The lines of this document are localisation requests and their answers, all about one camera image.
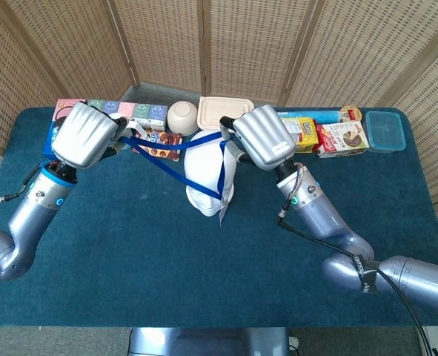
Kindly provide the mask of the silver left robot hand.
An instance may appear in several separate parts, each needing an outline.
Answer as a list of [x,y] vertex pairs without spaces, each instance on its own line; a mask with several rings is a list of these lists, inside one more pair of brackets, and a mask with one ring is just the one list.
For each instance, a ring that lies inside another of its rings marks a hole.
[[77,102],[51,145],[57,159],[76,170],[95,165],[123,134],[129,119],[111,118],[83,102]]

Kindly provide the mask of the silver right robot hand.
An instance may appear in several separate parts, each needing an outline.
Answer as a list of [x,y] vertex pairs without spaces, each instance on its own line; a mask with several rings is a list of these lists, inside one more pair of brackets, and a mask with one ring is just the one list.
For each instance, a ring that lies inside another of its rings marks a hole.
[[223,116],[219,127],[225,147],[237,162],[263,171],[293,167],[296,143],[271,105],[255,108],[233,119]]

